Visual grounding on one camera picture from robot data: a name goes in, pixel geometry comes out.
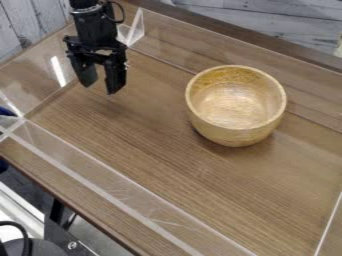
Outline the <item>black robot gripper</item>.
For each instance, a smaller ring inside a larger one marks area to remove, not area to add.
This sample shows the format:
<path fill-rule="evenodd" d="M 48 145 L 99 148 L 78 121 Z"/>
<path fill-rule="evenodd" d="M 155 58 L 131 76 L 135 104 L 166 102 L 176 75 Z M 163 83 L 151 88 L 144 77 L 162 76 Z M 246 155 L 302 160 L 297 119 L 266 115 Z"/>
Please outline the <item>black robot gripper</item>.
<path fill-rule="evenodd" d="M 84 87 L 90 87 L 98 80 L 95 64 L 104 66 L 108 95 L 124 87 L 127 80 L 127 46 L 118 40 L 118 25 L 123 23 L 126 13 L 122 6 L 118 8 L 120 18 L 115 17 L 112 5 L 72 5 L 76 35 L 63 38 L 67 56 Z"/>

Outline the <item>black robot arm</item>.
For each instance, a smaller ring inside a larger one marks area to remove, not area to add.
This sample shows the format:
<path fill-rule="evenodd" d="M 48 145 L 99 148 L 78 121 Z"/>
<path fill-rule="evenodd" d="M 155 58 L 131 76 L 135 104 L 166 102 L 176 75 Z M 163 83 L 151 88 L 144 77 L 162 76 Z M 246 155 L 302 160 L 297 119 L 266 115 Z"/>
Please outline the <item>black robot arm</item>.
<path fill-rule="evenodd" d="M 114 0 L 70 0 L 76 35 L 66 35 L 67 57 L 79 82 L 90 87 L 98 81 L 96 66 L 104 67 L 107 94 L 115 94 L 127 83 L 127 45 L 118 40 L 118 25 L 126 13 L 118 4 L 122 18 L 115 18 Z"/>

